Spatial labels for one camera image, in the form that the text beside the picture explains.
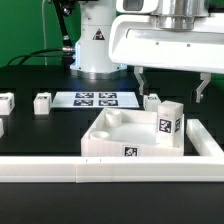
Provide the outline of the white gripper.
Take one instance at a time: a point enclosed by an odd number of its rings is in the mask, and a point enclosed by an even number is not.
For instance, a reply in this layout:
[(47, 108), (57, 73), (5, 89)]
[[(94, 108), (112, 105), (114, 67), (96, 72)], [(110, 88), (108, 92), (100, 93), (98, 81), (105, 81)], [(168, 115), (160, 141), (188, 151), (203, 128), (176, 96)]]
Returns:
[(135, 66), (141, 95), (149, 94), (143, 67), (202, 72), (192, 92), (192, 100), (200, 103), (210, 73), (224, 74), (224, 14), (196, 19), (190, 31), (160, 29), (156, 22), (154, 16), (118, 16), (111, 27), (110, 59)]

